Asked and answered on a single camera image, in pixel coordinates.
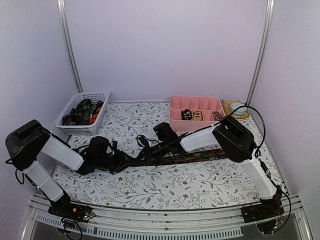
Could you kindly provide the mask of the brown green patterned tie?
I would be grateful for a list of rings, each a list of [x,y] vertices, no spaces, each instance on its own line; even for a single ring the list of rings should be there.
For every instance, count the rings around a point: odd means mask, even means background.
[[[226,159],[227,155],[225,152],[219,149],[210,149],[199,152],[190,152],[182,155],[171,155],[163,156],[158,159],[147,159],[147,160],[135,160],[130,163],[130,167],[143,167],[143,166],[165,166],[174,164],[187,164],[196,162],[206,162],[212,160]]]

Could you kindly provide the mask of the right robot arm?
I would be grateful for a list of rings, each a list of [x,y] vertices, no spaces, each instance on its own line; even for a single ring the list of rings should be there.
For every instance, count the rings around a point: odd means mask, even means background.
[[[158,137],[156,145],[150,145],[150,139],[138,136],[137,142],[143,146],[140,155],[144,159],[156,160],[168,153],[178,154],[220,145],[226,157],[238,163],[246,171],[258,190],[260,203],[243,206],[241,213],[246,223],[281,217],[284,214],[281,198],[285,195],[277,185],[266,164],[261,160],[260,146],[254,141],[254,135],[231,114],[219,122],[190,133],[178,136],[166,122],[154,127]]]

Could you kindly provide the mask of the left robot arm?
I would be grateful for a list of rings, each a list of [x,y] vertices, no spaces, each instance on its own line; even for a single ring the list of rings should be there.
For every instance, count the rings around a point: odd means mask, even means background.
[[[38,161],[38,156],[45,155],[82,176],[95,170],[118,173],[131,160],[130,156],[118,149],[116,141],[109,141],[102,136],[93,137],[87,145],[72,148],[35,119],[11,132],[5,139],[5,146],[10,156],[6,164],[13,165],[44,194],[50,202],[48,212],[78,222],[93,218],[93,209],[88,205],[73,203],[67,192]]]

